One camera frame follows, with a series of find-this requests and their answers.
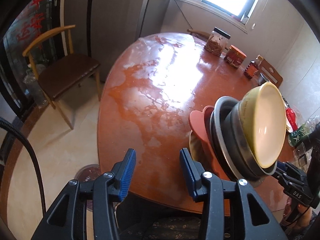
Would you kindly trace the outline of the yellow rimmed white bowl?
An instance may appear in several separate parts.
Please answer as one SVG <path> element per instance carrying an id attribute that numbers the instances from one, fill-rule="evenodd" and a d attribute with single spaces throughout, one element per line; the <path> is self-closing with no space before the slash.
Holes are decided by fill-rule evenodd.
<path id="1" fill-rule="evenodd" d="M 262 168 L 274 164 L 283 148 L 286 114 L 279 89 L 266 82 L 251 89 L 239 102 L 239 117 L 253 155 Z"/>

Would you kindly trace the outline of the steel bowl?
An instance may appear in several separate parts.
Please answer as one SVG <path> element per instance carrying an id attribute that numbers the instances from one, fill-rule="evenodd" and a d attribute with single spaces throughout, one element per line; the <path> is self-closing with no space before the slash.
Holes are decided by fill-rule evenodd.
<path id="1" fill-rule="evenodd" d="M 276 171 L 277 162 L 275 161 L 268 168 L 262 168 L 258 164 L 244 135 L 240 121 L 239 104 L 237 103 L 232 108 L 222 123 L 222 134 L 231 160 L 247 179 L 258 180 L 265 176 L 272 176 Z"/>
<path id="2" fill-rule="evenodd" d="M 260 73 L 258 75 L 258 85 L 261 86 L 266 82 L 269 82 L 270 80 L 268 79 L 268 77 L 266 75 L 264 75 L 263 73 Z"/>

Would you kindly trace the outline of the yellow shell-shaped plate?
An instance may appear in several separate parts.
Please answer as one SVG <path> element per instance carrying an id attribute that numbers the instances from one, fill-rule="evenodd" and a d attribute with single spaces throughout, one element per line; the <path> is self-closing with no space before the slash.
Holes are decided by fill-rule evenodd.
<path id="1" fill-rule="evenodd" d="M 201 163 L 206 171 L 212 172 L 211 166 L 203 150 L 202 143 L 193 131 L 189 134 L 189 150 L 194 161 Z"/>

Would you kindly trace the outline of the pink flower-shaped plate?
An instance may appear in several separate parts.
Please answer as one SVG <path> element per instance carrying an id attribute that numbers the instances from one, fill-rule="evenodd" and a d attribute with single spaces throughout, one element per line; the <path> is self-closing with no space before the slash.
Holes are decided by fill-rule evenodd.
<path id="1" fill-rule="evenodd" d="M 215 152 L 211 144 L 210 131 L 208 130 L 208 122 L 210 116 L 214 110 L 213 106 L 205 106 L 202 111 L 194 110 L 189 114 L 189 125 L 191 130 L 200 139 L 206 158 L 211 166 L 212 173 L 217 175 L 219 178 L 229 180 L 227 174 L 223 171 L 220 166 Z"/>

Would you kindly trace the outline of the green drink bottle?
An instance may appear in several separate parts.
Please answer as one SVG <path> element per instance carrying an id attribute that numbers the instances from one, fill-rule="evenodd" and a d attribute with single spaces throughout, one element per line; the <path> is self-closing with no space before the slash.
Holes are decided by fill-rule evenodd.
<path id="1" fill-rule="evenodd" d="M 319 124 L 319 115 L 308 119 L 297 130 L 289 134 L 289 145 L 291 147 L 297 146 L 303 138 L 305 138 L 315 130 L 317 124 Z"/>

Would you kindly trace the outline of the red packet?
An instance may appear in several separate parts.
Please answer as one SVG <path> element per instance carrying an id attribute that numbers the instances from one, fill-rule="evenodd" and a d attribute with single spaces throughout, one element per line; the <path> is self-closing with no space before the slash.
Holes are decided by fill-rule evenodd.
<path id="1" fill-rule="evenodd" d="M 298 129 L 297 122 L 296 122 L 296 114 L 290 107 L 287 107 L 285 109 L 285 114 L 286 114 L 286 129 L 289 133 L 292 133 Z"/>

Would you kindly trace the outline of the wooden chair back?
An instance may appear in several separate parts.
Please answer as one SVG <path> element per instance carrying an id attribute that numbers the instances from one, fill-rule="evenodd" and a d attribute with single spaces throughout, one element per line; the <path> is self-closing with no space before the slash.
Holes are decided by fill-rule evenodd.
<path id="1" fill-rule="evenodd" d="M 262 63 L 260 64 L 259 72 L 264 74 L 277 88 L 279 88 L 283 82 L 283 77 L 265 59 L 263 59 Z"/>

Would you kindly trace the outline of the brown sauce bottle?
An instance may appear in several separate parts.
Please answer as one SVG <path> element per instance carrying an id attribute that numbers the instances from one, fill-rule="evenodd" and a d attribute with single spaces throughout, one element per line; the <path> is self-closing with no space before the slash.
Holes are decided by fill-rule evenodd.
<path id="1" fill-rule="evenodd" d="M 245 77 L 251 80 L 258 72 L 260 64 L 263 62 L 263 60 L 264 58 L 261 55 L 258 55 L 254 61 L 251 61 L 244 70 Z"/>

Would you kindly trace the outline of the red lidded jar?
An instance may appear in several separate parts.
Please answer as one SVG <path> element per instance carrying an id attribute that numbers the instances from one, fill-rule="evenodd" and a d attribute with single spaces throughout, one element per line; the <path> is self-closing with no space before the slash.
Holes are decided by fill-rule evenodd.
<path id="1" fill-rule="evenodd" d="M 247 55 L 243 53 L 240 49 L 238 49 L 234 45 L 230 45 L 224 57 L 224 61 L 226 61 L 230 66 L 234 68 L 239 68 L 246 57 Z"/>

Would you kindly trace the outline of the wooden chair with dark seat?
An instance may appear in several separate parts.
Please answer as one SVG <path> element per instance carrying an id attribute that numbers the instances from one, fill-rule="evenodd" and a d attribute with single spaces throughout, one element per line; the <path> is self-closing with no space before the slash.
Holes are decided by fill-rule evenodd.
<path id="1" fill-rule="evenodd" d="M 71 30 L 75 27 L 76 25 L 67 25 L 50 29 L 33 40 L 22 53 L 24 57 L 29 59 L 31 69 L 49 104 L 54 109 L 58 110 L 70 129 L 73 129 L 74 126 L 59 104 L 60 98 L 66 92 L 82 83 L 85 78 L 94 75 L 98 99 L 101 99 L 100 63 L 87 55 L 74 53 Z M 67 33 L 68 55 L 55 61 L 52 65 L 39 73 L 31 51 L 43 42 L 63 32 Z"/>

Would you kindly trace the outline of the clear jar black lid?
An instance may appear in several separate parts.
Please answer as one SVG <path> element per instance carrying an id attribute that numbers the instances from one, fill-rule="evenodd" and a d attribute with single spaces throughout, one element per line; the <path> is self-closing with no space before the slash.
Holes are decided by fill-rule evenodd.
<path id="1" fill-rule="evenodd" d="M 210 34 L 204 48 L 211 54 L 220 57 L 230 38 L 231 36 L 228 33 L 215 27 Z"/>

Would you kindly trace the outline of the far wooden chair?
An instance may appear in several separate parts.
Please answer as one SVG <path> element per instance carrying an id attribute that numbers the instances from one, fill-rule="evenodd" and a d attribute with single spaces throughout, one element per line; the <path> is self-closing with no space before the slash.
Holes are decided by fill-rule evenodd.
<path id="1" fill-rule="evenodd" d="M 194 29 L 187 29 L 188 34 L 191 36 L 195 36 L 196 38 L 199 38 L 203 41 L 208 40 L 210 37 L 210 33 L 207 33 L 205 31 L 199 31 L 199 30 L 194 30 Z"/>

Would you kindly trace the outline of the grey refrigerator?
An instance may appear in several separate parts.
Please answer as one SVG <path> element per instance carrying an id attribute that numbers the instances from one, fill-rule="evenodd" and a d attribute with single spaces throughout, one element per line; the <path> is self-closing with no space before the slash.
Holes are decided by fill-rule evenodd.
<path id="1" fill-rule="evenodd" d="M 170 0 L 61 0 L 62 20 L 74 25 L 73 48 L 100 62 L 105 81 L 121 53 L 140 37 L 160 33 Z"/>

